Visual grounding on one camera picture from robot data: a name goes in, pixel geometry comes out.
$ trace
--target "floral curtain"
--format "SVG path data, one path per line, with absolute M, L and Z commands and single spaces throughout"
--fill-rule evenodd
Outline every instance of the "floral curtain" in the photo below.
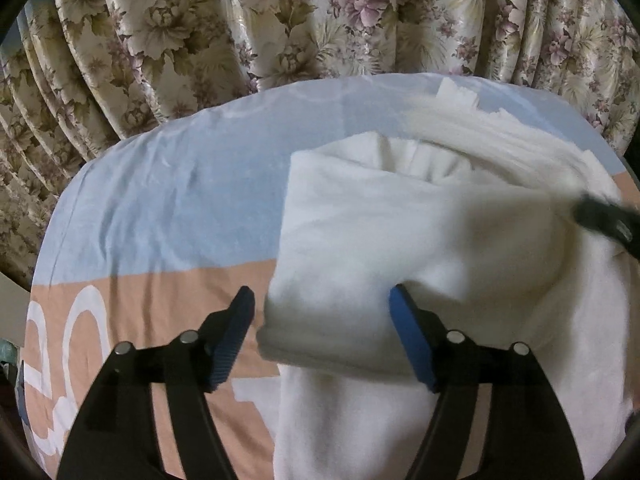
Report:
M 640 115 L 638 43 L 614 0 L 29 0 L 0 46 L 0 270 L 28 282 L 85 161 L 297 80 L 429 71 L 531 86 L 622 154 Z

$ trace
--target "bedsheet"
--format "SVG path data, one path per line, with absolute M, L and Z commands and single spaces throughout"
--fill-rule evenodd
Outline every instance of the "bedsheet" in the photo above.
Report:
M 483 110 L 591 150 L 636 192 L 602 137 L 548 92 L 453 78 Z M 50 475 L 66 432 L 111 348 L 167 343 L 226 308 L 241 285 L 257 316 L 231 379 L 207 396 L 238 478 L 273 477 L 277 367 L 257 354 L 255 331 L 274 268 L 292 152 L 376 130 L 406 137 L 416 93 L 436 93 L 437 74 L 299 82 L 202 110 L 123 140 L 88 162 L 60 197 L 35 269 L 24 381 L 36 457 Z M 184 477 L 166 398 L 154 388 L 164 466 Z

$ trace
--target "metal screw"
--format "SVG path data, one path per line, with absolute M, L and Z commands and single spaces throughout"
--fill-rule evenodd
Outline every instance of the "metal screw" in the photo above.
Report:
M 616 222 L 616 231 L 620 233 L 620 235 L 626 240 L 626 243 L 631 243 L 634 239 L 633 234 L 631 233 L 631 229 L 622 221 L 618 220 Z
M 124 355 L 133 349 L 133 345 L 129 341 L 121 341 L 114 348 L 117 355 Z
M 449 332 L 447 332 L 447 339 L 453 344 L 459 345 L 466 338 L 462 332 L 458 332 L 457 330 L 449 330 Z
M 180 342 L 181 343 L 193 343 L 198 340 L 198 332 L 195 330 L 185 330 L 180 334 Z
M 518 355 L 527 355 L 529 353 L 529 347 L 524 343 L 516 343 L 513 345 L 513 351 Z

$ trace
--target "light blue bedsheet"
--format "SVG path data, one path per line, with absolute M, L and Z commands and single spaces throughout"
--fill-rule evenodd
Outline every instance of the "light blue bedsheet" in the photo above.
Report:
M 404 137 L 408 97 L 443 76 L 385 74 L 295 83 L 203 110 L 120 142 L 80 171 L 52 216 L 34 285 L 228 267 L 276 257 L 292 152 L 367 130 Z M 625 171 L 561 98 L 480 78 L 482 110 L 591 150 Z

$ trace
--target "white towel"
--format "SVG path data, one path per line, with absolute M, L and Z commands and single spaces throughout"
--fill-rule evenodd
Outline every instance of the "white towel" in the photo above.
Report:
M 416 98 L 416 140 L 369 132 L 292 156 L 258 343 L 320 371 L 283 367 L 276 480 L 406 474 L 434 397 L 407 383 L 387 306 L 399 282 L 478 344 L 529 343 L 589 478 L 619 442 L 630 260 L 567 218 L 581 191 L 616 200 L 616 186 L 591 153 L 444 81 Z

